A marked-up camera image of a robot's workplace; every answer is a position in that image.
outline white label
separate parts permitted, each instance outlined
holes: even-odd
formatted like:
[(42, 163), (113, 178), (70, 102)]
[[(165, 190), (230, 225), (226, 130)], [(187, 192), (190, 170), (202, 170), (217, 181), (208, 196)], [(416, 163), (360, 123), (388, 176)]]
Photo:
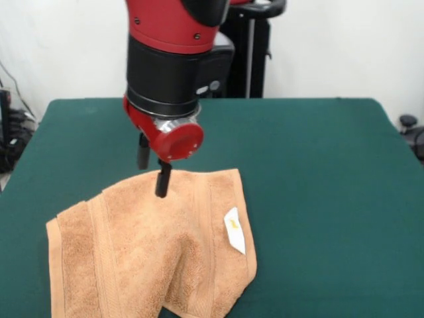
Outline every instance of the white label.
[(230, 244), (243, 255), (246, 255), (246, 245), (244, 243), (243, 229), (239, 221), (239, 211), (233, 207), (224, 216), (225, 227), (227, 228)]

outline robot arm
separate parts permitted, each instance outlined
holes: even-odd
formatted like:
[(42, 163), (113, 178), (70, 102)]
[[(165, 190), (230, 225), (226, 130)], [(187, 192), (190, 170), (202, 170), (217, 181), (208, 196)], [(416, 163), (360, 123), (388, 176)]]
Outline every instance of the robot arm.
[(199, 98), (218, 92), (229, 73), (233, 43), (219, 33), (233, 14), (261, 19), (284, 10), (286, 0), (126, 0), (129, 12), (127, 92), (124, 108), (141, 130), (138, 167), (150, 149), (162, 167), (156, 195), (165, 197), (171, 162), (189, 158), (203, 142)]

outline green table surface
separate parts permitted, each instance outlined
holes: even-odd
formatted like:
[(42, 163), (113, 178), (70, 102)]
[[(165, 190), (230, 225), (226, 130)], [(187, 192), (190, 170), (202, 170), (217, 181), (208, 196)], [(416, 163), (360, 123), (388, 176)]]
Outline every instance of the green table surface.
[[(424, 317), (423, 169), (377, 102), (205, 100), (199, 119), (175, 167), (240, 169), (258, 258), (229, 317)], [(120, 99), (49, 106), (0, 197), (1, 317), (50, 316), (45, 223), (138, 174), (137, 142)]]

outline orange towel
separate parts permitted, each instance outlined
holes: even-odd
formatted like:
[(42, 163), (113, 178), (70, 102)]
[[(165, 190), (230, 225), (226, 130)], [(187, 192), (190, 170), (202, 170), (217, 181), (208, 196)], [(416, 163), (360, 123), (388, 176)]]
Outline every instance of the orange towel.
[[(47, 223), (53, 318), (224, 317), (256, 274), (238, 170), (157, 172), (119, 182)], [(229, 243), (233, 208), (246, 255)]]

